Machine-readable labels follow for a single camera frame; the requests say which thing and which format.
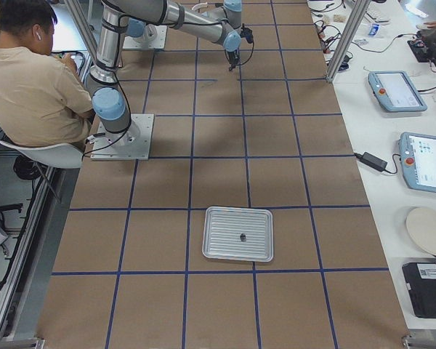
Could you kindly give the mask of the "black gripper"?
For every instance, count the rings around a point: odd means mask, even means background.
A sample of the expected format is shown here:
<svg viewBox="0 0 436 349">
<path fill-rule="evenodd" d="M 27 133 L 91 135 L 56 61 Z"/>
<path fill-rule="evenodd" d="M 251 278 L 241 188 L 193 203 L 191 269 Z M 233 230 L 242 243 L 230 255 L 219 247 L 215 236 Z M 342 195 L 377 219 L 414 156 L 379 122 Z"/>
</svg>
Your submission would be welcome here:
<svg viewBox="0 0 436 349">
<path fill-rule="evenodd" d="M 232 51 L 232 52 L 226 50 L 225 51 L 225 55 L 226 55 L 226 58 L 227 58 L 227 60 L 228 60 L 228 62 L 230 64 L 230 66 L 228 68 L 229 71 L 233 71 L 234 65 L 245 65 L 245 64 L 247 64 L 247 62 L 252 58 L 253 53 L 254 53 L 254 35 L 253 35 L 253 31 L 248 26 L 246 26 L 245 24 L 242 24 L 241 28 L 240 28 L 239 35 L 240 35 L 240 37 L 242 39 L 245 39 L 247 41 L 247 43 L 251 45 L 251 51 L 250 51 L 249 56 L 244 61 L 242 61 L 241 55 L 239 53 L 239 49 L 237 49 L 235 51 Z"/>
</svg>

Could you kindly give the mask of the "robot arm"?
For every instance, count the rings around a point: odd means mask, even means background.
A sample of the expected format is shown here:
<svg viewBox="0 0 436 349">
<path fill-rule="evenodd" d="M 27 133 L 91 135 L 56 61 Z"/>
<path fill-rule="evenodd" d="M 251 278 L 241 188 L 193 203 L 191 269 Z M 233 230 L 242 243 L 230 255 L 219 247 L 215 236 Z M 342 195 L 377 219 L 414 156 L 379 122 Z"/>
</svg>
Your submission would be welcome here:
<svg viewBox="0 0 436 349">
<path fill-rule="evenodd" d="M 166 25 L 223 48 L 233 70 L 243 65 L 241 42 L 254 45 L 252 30 L 242 23 L 241 1 L 222 1 L 203 13 L 177 1 L 119 1 L 122 12 L 151 25 Z"/>
<path fill-rule="evenodd" d="M 174 1 L 103 1 L 100 39 L 94 66 L 86 79 L 96 114 L 105 128 L 108 145 L 126 149 L 137 142 L 140 130 L 132 123 L 117 70 L 129 21 L 182 27 L 186 9 Z"/>
</svg>

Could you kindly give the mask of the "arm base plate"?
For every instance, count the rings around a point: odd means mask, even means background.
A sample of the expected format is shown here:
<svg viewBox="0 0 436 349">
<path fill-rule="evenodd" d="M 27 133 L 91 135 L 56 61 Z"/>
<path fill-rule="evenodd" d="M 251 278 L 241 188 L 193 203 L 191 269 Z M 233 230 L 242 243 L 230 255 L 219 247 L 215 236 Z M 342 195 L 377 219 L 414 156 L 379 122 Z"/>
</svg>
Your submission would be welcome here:
<svg viewBox="0 0 436 349">
<path fill-rule="evenodd" d="M 89 154 L 94 161 L 148 160 L 154 125 L 153 114 L 132 114 L 132 122 L 126 134 L 106 132 L 99 123 L 97 133 L 104 133 L 94 141 Z"/>
<path fill-rule="evenodd" d="M 166 44 L 166 33 L 167 27 L 165 25 L 130 23 L 126 31 L 123 49 L 162 50 Z"/>
</svg>

